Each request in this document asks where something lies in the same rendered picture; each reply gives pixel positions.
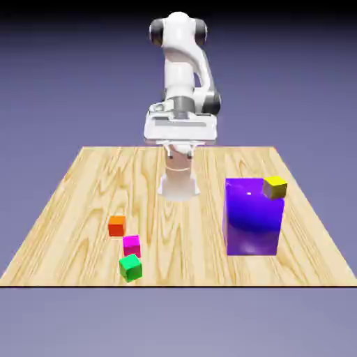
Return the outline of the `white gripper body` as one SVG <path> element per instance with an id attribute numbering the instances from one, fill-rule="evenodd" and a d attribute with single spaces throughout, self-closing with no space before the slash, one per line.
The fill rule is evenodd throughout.
<path id="1" fill-rule="evenodd" d="M 188 112 L 177 119 L 173 112 L 147 112 L 144 139 L 148 144 L 212 144 L 218 136 L 217 117 Z"/>

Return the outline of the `small magenta cube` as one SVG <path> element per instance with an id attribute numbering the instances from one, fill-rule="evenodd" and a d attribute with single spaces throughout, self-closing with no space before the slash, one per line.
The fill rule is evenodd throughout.
<path id="1" fill-rule="evenodd" d="M 138 235 L 123 237 L 123 254 L 125 257 L 129 255 L 141 257 L 141 245 Z"/>

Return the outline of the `small yellow cube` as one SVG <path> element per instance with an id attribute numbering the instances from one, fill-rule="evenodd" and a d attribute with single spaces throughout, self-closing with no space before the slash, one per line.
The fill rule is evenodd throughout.
<path id="1" fill-rule="evenodd" d="M 287 182 L 280 176 L 264 178 L 262 192 L 269 199 L 283 199 L 287 193 Z"/>

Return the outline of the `large purple box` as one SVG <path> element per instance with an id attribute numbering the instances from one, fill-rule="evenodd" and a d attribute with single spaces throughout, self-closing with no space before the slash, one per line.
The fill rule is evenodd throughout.
<path id="1" fill-rule="evenodd" d="M 229 256 L 275 256 L 284 198 L 268 198 L 262 178 L 226 178 L 222 232 Z"/>

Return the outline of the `small green cube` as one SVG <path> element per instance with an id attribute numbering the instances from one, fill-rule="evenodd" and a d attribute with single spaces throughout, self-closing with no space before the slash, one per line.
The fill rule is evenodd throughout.
<path id="1" fill-rule="evenodd" d="M 136 254 L 131 254 L 119 260 L 119 271 L 126 282 L 132 282 L 142 277 L 142 263 Z"/>

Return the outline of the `small orange cube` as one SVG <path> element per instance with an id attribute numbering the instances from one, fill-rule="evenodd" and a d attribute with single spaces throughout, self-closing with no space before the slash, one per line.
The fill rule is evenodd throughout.
<path id="1" fill-rule="evenodd" d="M 126 217 L 124 215 L 112 215 L 108 222 L 108 234 L 111 237 L 123 237 L 126 232 Z"/>

